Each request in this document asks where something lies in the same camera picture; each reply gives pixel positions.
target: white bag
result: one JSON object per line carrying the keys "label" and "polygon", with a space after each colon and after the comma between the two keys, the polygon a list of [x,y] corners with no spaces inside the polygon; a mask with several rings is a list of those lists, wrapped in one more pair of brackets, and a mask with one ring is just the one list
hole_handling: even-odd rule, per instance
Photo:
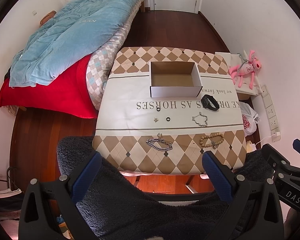
{"label": "white bag", "polygon": [[252,135],[257,129],[259,122],[258,113],[254,111],[248,104],[239,102],[242,113],[244,135]]}

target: plastic bag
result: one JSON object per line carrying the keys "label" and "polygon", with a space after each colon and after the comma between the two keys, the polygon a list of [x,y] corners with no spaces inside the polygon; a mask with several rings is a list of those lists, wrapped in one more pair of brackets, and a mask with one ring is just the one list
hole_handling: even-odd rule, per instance
{"label": "plastic bag", "polygon": [[257,123],[259,122],[258,113],[254,111],[248,104],[239,102],[243,127],[244,127],[244,135],[252,135],[257,129]]}
{"label": "plastic bag", "polygon": [[250,153],[250,152],[253,152],[256,150],[257,150],[256,145],[254,143],[252,143],[251,141],[248,141],[247,142],[247,153]]}

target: wooden bed leg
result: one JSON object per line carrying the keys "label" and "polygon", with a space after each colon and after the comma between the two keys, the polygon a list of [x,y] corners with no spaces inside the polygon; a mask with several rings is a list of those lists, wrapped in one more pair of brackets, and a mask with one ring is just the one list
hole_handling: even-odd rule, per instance
{"label": "wooden bed leg", "polygon": [[144,2],[141,3],[140,9],[141,9],[141,12],[146,12],[145,3]]}
{"label": "wooden bed leg", "polygon": [[18,106],[22,111],[27,111],[27,109],[24,106]]}

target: cardboard box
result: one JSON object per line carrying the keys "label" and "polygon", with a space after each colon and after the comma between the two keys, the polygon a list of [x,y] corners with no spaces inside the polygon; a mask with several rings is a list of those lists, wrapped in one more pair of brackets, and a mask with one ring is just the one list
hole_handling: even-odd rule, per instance
{"label": "cardboard box", "polygon": [[202,89],[194,62],[150,62],[150,97],[197,97]]}

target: pink plush toy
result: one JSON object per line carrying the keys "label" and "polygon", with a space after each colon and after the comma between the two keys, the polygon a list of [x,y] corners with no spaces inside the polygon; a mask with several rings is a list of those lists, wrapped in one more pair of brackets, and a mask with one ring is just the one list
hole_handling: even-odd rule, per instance
{"label": "pink plush toy", "polygon": [[240,88],[242,86],[242,78],[244,75],[247,75],[251,73],[251,82],[249,85],[249,88],[252,90],[253,88],[253,81],[254,81],[254,73],[261,68],[261,63],[256,57],[253,57],[252,55],[255,53],[254,50],[250,50],[249,53],[249,60],[247,63],[243,64],[242,67],[241,64],[231,67],[229,69],[229,73],[231,75],[231,78],[233,80],[233,84],[235,84],[235,77],[240,76],[240,82],[238,84],[238,87]]}

